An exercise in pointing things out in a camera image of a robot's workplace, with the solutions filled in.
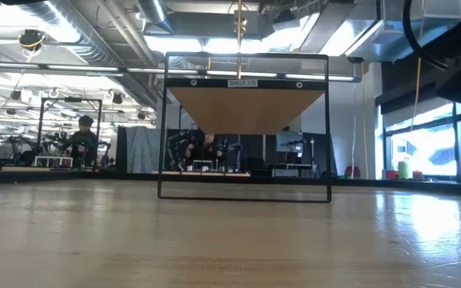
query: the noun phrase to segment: wall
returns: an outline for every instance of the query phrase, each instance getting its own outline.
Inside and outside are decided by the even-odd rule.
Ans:
[[[346,168],[351,166],[354,117],[356,116],[355,166],[360,169],[361,178],[366,178],[368,172],[368,178],[374,179],[381,176],[382,170],[381,166],[376,169],[376,163],[383,163],[383,160],[379,161],[379,157],[382,157],[381,154],[379,155],[383,151],[382,143],[377,141],[378,138],[381,138],[381,134],[378,132],[382,130],[381,124],[379,124],[381,117],[375,107],[375,97],[382,93],[381,64],[371,63],[363,81],[365,101],[363,101],[362,83],[330,83],[331,134],[335,165],[338,174],[342,175]],[[363,115],[366,115],[367,158],[364,146]],[[325,133],[324,95],[303,111],[302,131]]]
[[[179,103],[172,103],[166,106],[166,127],[170,129],[179,128]],[[191,116],[182,109],[181,111],[181,129],[197,128],[195,121]],[[162,102],[158,101],[156,128],[161,128]]]

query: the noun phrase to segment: yellow cord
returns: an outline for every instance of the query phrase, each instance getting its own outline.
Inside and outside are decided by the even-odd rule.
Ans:
[[[362,62],[362,104],[363,104],[363,125],[364,125],[364,156],[366,158],[366,179],[369,179],[369,167],[367,166],[366,88],[364,84],[364,62]]]
[[[424,14],[426,13],[426,1],[423,1],[423,18],[421,19],[421,29],[419,31],[419,40],[423,38],[423,27],[424,27]],[[421,85],[421,57],[417,58],[417,79],[415,80],[415,102],[414,102],[414,114],[410,124],[410,133],[414,129],[414,119],[417,114],[417,103],[419,102],[419,86]]]
[[[44,41],[44,39],[46,38],[46,36],[43,35],[42,38],[41,38],[40,40],[38,40],[37,42],[35,42],[35,43],[33,43],[33,44],[22,44],[22,43],[21,43],[21,37],[22,37],[22,35],[19,35],[19,36],[17,37],[17,40],[19,41],[19,45],[20,45],[21,47],[23,47],[23,48],[35,47],[35,46],[37,46],[38,44],[42,43],[42,42]]]

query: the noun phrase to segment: desk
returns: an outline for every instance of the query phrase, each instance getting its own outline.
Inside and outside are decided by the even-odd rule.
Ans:
[[[219,177],[250,177],[248,173],[221,173],[221,172],[188,172],[188,171],[163,171],[163,175],[182,175],[182,176],[219,176]]]
[[[292,177],[301,178],[302,170],[312,170],[315,172],[316,165],[311,164],[278,164],[269,165],[271,170],[271,177]]]
[[[46,167],[49,167],[49,160],[60,160],[60,166],[62,165],[63,161],[69,161],[70,168],[72,168],[72,157],[59,157],[59,156],[35,156],[35,164],[37,166],[37,160],[45,159],[47,160]]]

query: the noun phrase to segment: black cable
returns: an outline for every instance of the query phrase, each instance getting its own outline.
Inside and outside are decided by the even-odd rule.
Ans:
[[[412,7],[412,0],[405,0],[403,4],[403,30],[405,32],[405,37],[407,37],[410,47],[416,52],[422,59],[426,60],[433,67],[439,70],[446,70],[448,65],[437,58],[429,55],[426,51],[423,50],[421,45],[417,42],[417,38],[412,31],[412,24],[410,19],[410,9]]]

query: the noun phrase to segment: wooden table surface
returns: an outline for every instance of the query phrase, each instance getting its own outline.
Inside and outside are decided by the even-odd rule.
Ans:
[[[461,198],[335,187],[331,204],[211,202],[158,200],[145,181],[0,185],[0,287],[461,287]]]

